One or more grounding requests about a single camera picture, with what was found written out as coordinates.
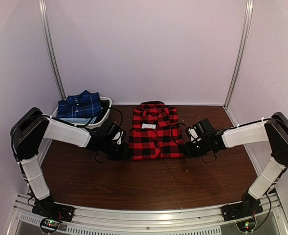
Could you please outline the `white plastic basin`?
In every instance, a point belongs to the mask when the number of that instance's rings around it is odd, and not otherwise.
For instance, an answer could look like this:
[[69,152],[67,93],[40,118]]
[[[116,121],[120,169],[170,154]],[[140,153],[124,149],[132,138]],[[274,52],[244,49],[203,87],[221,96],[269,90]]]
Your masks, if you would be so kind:
[[[73,124],[75,126],[85,126],[88,129],[94,129],[94,128],[100,127],[102,123],[105,120],[107,120],[110,115],[110,108],[112,106],[112,100],[109,97],[101,96],[100,101],[101,101],[101,113],[100,115],[96,116],[97,120],[94,122],[94,124],[86,124],[86,125],[78,125],[74,123],[70,123],[70,124]],[[57,120],[62,121],[58,117],[56,117],[57,111],[58,109],[56,108],[52,116],[56,118]]]

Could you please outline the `red black plaid shirt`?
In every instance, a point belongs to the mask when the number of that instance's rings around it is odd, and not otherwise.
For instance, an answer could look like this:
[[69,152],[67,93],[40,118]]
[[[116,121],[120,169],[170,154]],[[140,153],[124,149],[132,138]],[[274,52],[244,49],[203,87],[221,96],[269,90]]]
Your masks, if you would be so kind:
[[129,133],[132,160],[184,157],[177,109],[161,101],[143,102],[133,110]]

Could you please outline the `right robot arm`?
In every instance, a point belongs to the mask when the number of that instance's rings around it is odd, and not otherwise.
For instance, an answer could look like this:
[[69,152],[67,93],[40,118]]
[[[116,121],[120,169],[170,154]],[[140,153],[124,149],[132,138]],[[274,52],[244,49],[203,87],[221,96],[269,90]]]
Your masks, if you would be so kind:
[[250,215],[260,199],[288,169],[288,119],[281,112],[249,123],[217,130],[208,119],[187,128],[190,140],[184,145],[187,157],[203,157],[208,152],[243,146],[249,157],[257,157],[253,150],[268,153],[268,161],[260,169],[256,180],[242,196],[238,205],[242,216]]

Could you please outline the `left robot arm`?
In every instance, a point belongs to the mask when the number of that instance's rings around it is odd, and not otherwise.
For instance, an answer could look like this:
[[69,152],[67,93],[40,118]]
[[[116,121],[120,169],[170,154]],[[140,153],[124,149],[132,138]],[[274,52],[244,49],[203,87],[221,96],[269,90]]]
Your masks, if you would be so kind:
[[90,129],[87,124],[74,124],[45,115],[37,107],[31,108],[10,131],[14,157],[34,197],[40,201],[39,210],[46,217],[54,217],[58,210],[57,205],[48,199],[52,196],[37,157],[42,140],[55,140],[103,152],[109,160],[118,161],[131,159],[129,145],[123,141],[125,135],[121,126],[109,119]]

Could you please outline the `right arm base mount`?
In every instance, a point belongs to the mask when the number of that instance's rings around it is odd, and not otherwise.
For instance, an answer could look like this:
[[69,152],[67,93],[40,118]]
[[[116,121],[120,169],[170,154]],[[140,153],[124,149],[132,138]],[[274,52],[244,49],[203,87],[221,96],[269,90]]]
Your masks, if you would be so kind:
[[221,212],[224,221],[231,221],[252,216],[255,212],[261,213],[263,207],[260,199],[255,199],[248,192],[245,192],[241,202],[224,205],[221,207]]

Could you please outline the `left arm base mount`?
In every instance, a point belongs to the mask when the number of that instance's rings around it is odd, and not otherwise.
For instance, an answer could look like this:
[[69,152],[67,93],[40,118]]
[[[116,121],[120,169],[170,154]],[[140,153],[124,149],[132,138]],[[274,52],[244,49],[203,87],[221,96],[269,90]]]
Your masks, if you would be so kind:
[[57,221],[71,222],[75,208],[73,206],[55,203],[52,195],[39,200],[36,197],[32,209],[34,214],[52,218]]

